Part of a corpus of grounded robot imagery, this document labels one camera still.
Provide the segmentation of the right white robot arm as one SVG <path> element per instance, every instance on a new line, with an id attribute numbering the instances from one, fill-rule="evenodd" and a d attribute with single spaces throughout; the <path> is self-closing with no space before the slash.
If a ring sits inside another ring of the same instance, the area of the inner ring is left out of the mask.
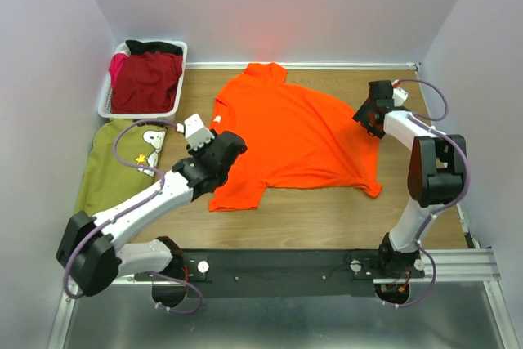
<path id="1" fill-rule="evenodd" d="M 370 82 L 368 98 L 353 116 L 369 135 L 392 136 L 410 151 L 409 201 L 404 212 L 376 251 L 353 255 L 375 278 L 401 273 L 422 276 L 422 240 L 438 216 L 464 197 L 470 184 L 464 137 L 430 127 L 421 121 L 422 115 L 404 107 L 408 93 L 400 87 L 402 82 Z"/>

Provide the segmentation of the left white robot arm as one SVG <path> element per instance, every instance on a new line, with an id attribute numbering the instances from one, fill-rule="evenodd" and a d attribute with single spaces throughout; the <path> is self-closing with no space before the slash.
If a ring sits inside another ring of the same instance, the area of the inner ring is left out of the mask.
<path id="1" fill-rule="evenodd" d="M 174 257 L 170 247 L 160 240 L 131 244 L 131 239 L 166 213 L 223 186 L 246 150 L 245 141 L 233 132 L 214 134 L 127 201 L 92 217 L 85 212 L 74 214 L 56 252 L 65 269 L 63 285 L 73 281 L 80 296 L 92 297 L 121 275 L 164 271 Z"/>

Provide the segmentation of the orange t shirt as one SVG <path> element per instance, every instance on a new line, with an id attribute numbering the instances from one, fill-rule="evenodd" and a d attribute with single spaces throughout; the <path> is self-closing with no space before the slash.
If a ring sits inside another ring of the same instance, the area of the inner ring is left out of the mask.
<path id="1" fill-rule="evenodd" d="M 208 208 L 258 208 L 267 188 L 353 187 L 376 198 L 379 140 L 345 102 L 287 83 L 276 63 L 251 63 L 217 94 L 211 128 L 233 132 L 247 146 Z"/>

